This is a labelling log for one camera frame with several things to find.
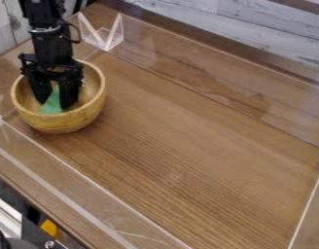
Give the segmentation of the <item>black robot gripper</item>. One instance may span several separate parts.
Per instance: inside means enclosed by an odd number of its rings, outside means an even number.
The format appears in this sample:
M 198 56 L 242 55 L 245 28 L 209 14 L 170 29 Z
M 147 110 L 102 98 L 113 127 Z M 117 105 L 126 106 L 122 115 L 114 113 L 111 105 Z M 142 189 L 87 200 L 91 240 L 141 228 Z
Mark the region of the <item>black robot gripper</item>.
M 78 101 L 84 78 L 84 65 L 74 58 L 72 47 L 80 38 L 72 38 L 70 25 L 32 26 L 28 32 L 34 53 L 19 55 L 23 75 L 42 104 L 54 91 L 51 81 L 59 80 L 60 103 L 68 109 Z

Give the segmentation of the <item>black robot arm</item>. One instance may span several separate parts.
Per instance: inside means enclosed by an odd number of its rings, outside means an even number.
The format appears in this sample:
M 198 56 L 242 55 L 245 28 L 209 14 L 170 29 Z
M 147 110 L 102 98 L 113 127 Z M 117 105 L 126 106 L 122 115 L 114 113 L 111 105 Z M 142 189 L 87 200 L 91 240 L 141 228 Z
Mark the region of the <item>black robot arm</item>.
M 22 72 L 27 77 L 38 101 L 44 104 L 56 82 L 60 104 L 68 109 L 78 101 L 84 79 L 84 64 L 74 58 L 70 28 L 79 28 L 64 19 L 66 0 L 19 0 L 23 17 L 28 19 L 34 53 L 22 53 Z

